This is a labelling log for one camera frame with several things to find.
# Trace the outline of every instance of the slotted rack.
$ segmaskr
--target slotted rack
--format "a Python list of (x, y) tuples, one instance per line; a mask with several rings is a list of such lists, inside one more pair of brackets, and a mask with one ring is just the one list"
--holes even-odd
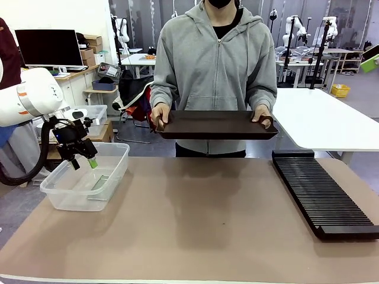
[(313, 151), (273, 151), (272, 161), (312, 231), (321, 240), (374, 240), (374, 225), (314, 159)]

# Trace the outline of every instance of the gray hoodie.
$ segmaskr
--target gray hoodie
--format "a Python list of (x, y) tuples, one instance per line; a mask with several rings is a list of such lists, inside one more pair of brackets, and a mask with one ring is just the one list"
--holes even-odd
[[(244, 8), (237, 27), (221, 40), (203, 1), (168, 21), (158, 42), (152, 107), (178, 103), (178, 110), (245, 111), (277, 96), (274, 42), (262, 18)], [(179, 140), (187, 149), (224, 154), (246, 149), (244, 141)]]

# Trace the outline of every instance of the hand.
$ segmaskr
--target hand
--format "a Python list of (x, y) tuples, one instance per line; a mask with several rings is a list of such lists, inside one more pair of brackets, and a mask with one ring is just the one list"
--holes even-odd
[(156, 125), (156, 119), (157, 117), (162, 116), (162, 120), (160, 121), (160, 126), (164, 126), (163, 123), (168, 123), (168, 114), (170, 113), (170, 107), (167, 104), (164, 104), (163, 102), (160, 102), (152, 109), (151, 119)]
[[(270, 117), (270, 111), (266, 105), (258, 105), (255, 108), (253, 122), (258, 122), (261, 116)], [(267, 129), (271, 126), (270, 120), (263, 120), (262, 125)]]

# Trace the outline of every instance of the black tray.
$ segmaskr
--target black tray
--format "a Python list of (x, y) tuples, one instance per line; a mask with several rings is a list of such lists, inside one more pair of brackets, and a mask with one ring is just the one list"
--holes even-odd
[(379, 226), (321, 167), (313, 151), (273, 151), (272, 161), (316, 237), (328, 241), (379, 238)]
[[(171, 111), (168, 124), (157, 130), (164, 139), (190, 140), (269, 140), (278, 134), (272, 117), (252, 123), (252, 111)], [(270, 120), (265, 129), (263, 120)]]

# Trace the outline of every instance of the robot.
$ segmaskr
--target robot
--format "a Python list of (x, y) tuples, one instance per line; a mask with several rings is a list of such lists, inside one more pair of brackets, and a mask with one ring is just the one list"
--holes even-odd
[(283, 36), (284, 47), (288, 47), (288, 44), (290, 41), (290, 34), (291, 34), (293, 19), (295, 20), (294, 26), (298, 28), (298, 31), (296, 34), (298, 36), (298, 40), (302, 40), (305, 45), (308, 43), (308, 36), (310, 36), (310, 34), (307, 34), (307, 30), (303, 26), (303, 23), (301, 22), (301, 19), (298, 17), (298, 15), (294, 15), (294, 16), (288, 17), (286, 20), (287, 24), (285, 25), (285, 35)]
[(126, 18), (116, 18), (117, 37), (120, 42), (120, 48), (123, 49), (122, 54), (129, 54), (127, 43), (130, 41), (128, 36), (128, 22)]
[(329, 43), (331, 43), (336, 38), (336, 36), (338, 36), (338, 17), (324, 17), (323, 21), (329, 21), (330, 23), (329, 30), (327, 31), (325, 44), (328, 47)]
[(270, 13), (270, 20), (271, 20), (271, 28), (270, 32), (272, 33), (272, 26), (274, 25), (274, 21), (278, 18), (278, 12), (276, 9), (273, 9)]
[[(0, 81), (3, 77), (3, 66), (0, 59)], [(44, 166), (49, 152), (49, 133), (53, 131), (58, 141), (58, 152), (62, 159), (71, 162), (75, 170), (79, 163), (76, 154), (86, 157), (90, 166), (97, 167), (95, 155), (97, 150), (87, 136), (87, 128), (93, 120), (81, 118), (83, 114), (70, 111), (63, 98), (63, 92), (54, 77), (45, 68), (35, 68), (21, 73), (22, 83), (0, 90), (0, 126), (19, 124), (33, 118), (43, 117), (41, 132), (41, 155), (36, 166), (24, 177), (6, 177), (0, 171), (0, 182), (6, 185), (20, 185), (30, 181)]]

